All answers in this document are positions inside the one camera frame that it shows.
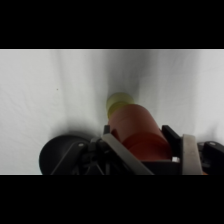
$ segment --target metal bracket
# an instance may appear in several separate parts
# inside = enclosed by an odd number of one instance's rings
[[[196,138],[183,135],[182,173],[183,175],[203,175]]]
[[[103,135],[102,139],[123,160],[136,175],[154,175],[136,159],[112,134]]]

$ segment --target red cylindrical object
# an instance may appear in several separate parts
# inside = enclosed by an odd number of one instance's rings
[[[126,105],[110,117],[111,134],[141,161],[171,160],[172,151],[151,114],[142,106]]]

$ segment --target yellow lid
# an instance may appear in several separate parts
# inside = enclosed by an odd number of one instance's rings
[[[134,104],[133,98],[127,93],[115,93],[107,100],[107,116],[110,118],[112,113],[117,109],[128,105]]]

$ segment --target white surface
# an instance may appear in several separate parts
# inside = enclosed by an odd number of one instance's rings
[[[0,174],[40,174],[57,135],[100,136],[118,91],[159,126],[224,144],[223,62],[224,50],[0,50]]]

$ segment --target white fabric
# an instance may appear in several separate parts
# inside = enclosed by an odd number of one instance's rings
[[[224,50],[0,50],[0,174],[40,174],[60,134],[100,136],[119,91],[159,126],[224,144],[223,61]]]

